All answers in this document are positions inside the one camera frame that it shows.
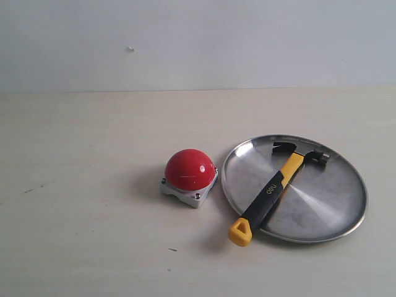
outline white table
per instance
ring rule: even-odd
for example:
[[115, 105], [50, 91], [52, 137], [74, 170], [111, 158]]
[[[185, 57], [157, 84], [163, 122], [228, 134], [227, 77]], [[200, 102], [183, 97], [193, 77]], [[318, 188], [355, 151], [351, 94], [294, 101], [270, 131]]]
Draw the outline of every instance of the white table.
[[[396, 87], [0, 96], [0, 296], [396, 296]], [[159, 193], [169, 157], [218, 167], [238, 143], [294, 134], [365, 180], [351, 235], [227, 240], [217, 183], [200, 209]]]

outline wall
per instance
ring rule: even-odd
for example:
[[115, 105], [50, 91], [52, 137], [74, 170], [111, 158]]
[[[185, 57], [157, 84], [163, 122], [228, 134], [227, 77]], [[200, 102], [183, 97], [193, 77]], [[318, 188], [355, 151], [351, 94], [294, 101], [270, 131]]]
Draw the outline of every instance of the wall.
[[395, 15], [370, 0], [2, 0], [0, 92], [394, 84]]

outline red button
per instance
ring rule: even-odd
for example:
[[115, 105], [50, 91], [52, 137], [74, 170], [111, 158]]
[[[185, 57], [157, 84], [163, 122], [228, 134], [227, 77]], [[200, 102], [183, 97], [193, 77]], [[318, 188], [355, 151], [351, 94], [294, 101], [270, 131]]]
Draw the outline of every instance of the red button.
[[190, 148], [175, 153], [169, 159], [165, 178], [178, 189], [196, 191], [213, 181], [215, 167], [206, 154]]

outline hammer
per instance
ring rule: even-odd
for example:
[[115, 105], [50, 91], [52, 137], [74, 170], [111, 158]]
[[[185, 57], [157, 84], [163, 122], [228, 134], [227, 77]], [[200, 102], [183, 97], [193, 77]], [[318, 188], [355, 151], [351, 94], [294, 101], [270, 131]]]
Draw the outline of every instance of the hammer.
[[312, 161], [325, 166], [330, 158], [330, 155], [316, 150], [303, 148], [298, 150], [297, 145], [291, 142], [274, 142], [273, 146], [273, 153], [292, 154], [228, 230], [229, 239], [238, 246], [247, 246], [251, 242], [252, 233], [260, 227], [265, 216], [270, 212], [290, 179], [303, 163]]

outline metal plate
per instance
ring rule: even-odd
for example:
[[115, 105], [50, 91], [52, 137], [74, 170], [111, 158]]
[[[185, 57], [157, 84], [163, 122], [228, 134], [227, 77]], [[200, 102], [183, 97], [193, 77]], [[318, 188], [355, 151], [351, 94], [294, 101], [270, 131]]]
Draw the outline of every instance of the metal plate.
[[242, 214], [289, 155], [273, 154], [274, 141], [287, 141], [330, 155], [327, 165], [304, 164], [265, 219], [262, 231], [297, 243], [319, 243], [355, 230], [367, 209], [366, 187], [359, 173], [337, 152], [295, 136], [249, 139], [234, 148], [222, 168], [222, 187]]

